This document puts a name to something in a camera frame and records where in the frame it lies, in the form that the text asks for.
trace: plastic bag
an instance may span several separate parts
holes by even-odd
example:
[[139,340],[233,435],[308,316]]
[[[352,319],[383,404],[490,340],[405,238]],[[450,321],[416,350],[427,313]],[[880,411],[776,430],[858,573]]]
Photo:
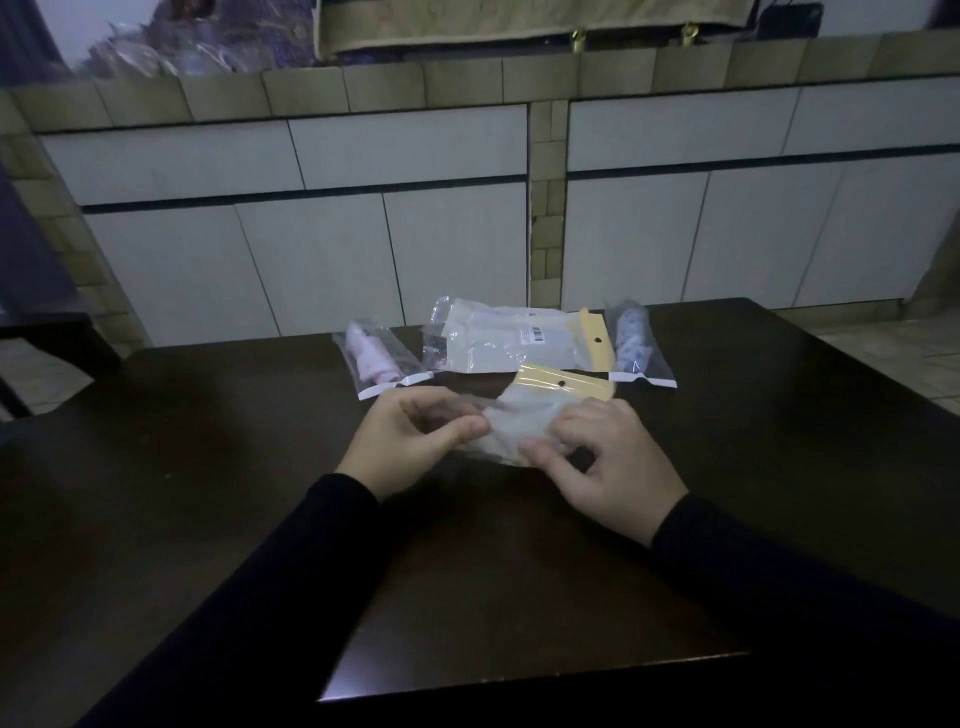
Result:
[[437,300],[423,327],[423,365],[463,374],[515,372],[526,363],[607,372],[612,347],[602,317],[553,308]]
[[624,301],[606,311],[607,328],[616,350],[616,370],[611,381],[646,379],[658,387],[677,387],[677,379],[663,358],[647,309]]
[[513,383],[496,400],[462,395],[460,402],[445,403],[435,410],[433,420],[436,425],[442,425],[465,414],[464,407],[469,406],[469,413],[476,412],[487,418],[491,431],[458,449],[470,457],[528,468],[530,464],[517,448],[521,440],[539,437],[557,452],[568,454],[569,448],[546,434],[547,427],[568,404],[576,404],[587,397],[608,400],[613,396],[614,386],[593,376],[523,365]]
[[333,341],[347,361],[359,400],[433,377],[392,331],[375,321],[351,321],[346,331],[333,334]]

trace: right hand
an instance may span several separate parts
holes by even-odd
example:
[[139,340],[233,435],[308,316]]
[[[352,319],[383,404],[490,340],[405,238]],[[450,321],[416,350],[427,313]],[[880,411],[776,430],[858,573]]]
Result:
[[557,484],[566,501],[610,530],[650,547],[687,489],[660,446],[624,400],[588,398],[565,407],[547,431],[596,456],[586,473],[542,440],[520,452]]

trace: left hand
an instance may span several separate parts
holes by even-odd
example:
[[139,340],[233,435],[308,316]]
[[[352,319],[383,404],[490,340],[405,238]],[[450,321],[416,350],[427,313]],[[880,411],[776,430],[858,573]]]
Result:
[[479,414],[430,433],[417,429],[429,408],[453,405],[457,397],[446,387],[388,389],[360,423],[336,472],[359,480],[377,500],[405,491],[458,445],[490,432]]

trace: dark wooden table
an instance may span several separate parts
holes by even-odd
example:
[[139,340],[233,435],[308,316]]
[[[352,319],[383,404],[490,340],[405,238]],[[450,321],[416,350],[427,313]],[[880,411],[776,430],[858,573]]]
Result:
[[[651,318],[680,389],[618,393],[691,491],[960,617],[960,418],[745,300]],[[329,338],[302,336],[141,352],[15,423],[0,724],[87,709],[335,466],[364,410]],[[744,649],[537,473],[452,457],[389,507],[396,557],[325,698]]]

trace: white label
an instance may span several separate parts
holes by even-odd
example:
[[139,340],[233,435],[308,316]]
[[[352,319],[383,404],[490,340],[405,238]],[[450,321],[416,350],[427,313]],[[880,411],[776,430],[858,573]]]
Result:
[[529,346],[531,344],[543,343],[543,329],[540,327],[524,327],[520,329],[520,344]]

